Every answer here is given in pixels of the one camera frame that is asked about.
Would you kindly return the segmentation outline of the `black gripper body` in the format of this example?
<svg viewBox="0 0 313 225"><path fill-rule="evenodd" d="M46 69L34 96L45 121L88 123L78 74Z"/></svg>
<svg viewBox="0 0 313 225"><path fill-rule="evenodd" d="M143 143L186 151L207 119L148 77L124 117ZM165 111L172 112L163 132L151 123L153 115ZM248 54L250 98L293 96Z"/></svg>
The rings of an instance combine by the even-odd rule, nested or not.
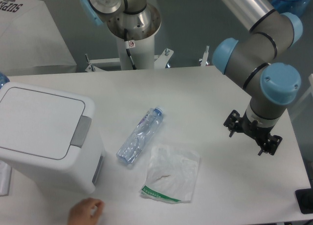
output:
<svg viewBox="0 0 313 225"><path fill-rule="evenodd" d="M254 139L258 145L268 145L268 135L272 127L259 127L257 121L250 122L246 113L239 121L240 132Z"/></svg>

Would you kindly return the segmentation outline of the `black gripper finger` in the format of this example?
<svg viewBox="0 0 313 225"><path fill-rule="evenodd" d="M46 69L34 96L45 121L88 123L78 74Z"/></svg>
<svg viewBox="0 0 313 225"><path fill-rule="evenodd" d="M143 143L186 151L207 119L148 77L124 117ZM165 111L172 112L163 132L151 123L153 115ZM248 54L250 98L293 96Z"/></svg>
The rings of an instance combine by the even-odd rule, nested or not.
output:
<svg viewBox="0 0 313 225"><path fill-rule="evenodd" d="M281 136L271 134L263 136L262 138L258 138L257 144L261 148L258 156L260 156L262 153L270 154L273 156L282 140L283 138Z"/></svg>
<svg viewBox="0 0 313 225"><path fill-rule="evenodd" d="M240 116L240 114L236 110L233 110L229 114L229 116L224 122L224 126L227 127L227 129L230 131L229 137L232 137L234 133L243 132L242 122L243 122L243 118Z"/></svg>

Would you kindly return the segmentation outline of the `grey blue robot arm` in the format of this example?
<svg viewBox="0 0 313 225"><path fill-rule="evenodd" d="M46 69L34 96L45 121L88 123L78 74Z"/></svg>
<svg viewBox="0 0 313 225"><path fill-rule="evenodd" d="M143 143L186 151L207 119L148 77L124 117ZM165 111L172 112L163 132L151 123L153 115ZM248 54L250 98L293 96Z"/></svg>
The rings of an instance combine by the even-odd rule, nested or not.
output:
<svg viewBox="0 0 313 225"><path fill-rule="evenodd" d="M261 153L274 155L282 138L270 132L301 86L297 69L274 59L300 39L302 22L279 13L268 0L222 1L250 33L244 42L225 39L213 53L215 67L251 97L245 113L232 111L224 126L254 139Z"/></svg>

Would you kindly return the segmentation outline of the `person's bare hand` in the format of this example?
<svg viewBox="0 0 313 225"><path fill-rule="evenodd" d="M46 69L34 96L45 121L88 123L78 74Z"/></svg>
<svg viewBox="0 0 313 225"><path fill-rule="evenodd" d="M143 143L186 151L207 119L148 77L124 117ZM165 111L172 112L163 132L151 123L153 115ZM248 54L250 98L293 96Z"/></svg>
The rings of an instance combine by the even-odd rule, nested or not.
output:
<svg viewBox="0 0 313 225"><path fill-rule="evenodd" d="M96 225L105 203L100 199L86 198L73 206L68 215L68 225Z"/></svg>

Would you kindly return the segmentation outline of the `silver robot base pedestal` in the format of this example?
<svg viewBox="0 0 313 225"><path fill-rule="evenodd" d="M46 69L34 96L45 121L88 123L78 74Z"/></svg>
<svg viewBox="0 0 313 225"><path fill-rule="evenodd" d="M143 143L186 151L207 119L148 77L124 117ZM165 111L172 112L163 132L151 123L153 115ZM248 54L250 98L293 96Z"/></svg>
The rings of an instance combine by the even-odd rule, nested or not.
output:
<svg viewBox="0 0 313 225"><path fill-rule="evenodd" d="M97 26L106 24L115 36L117 49L153 51L161 26L159 11L147 0L80 0L87 17Z"/></svg>

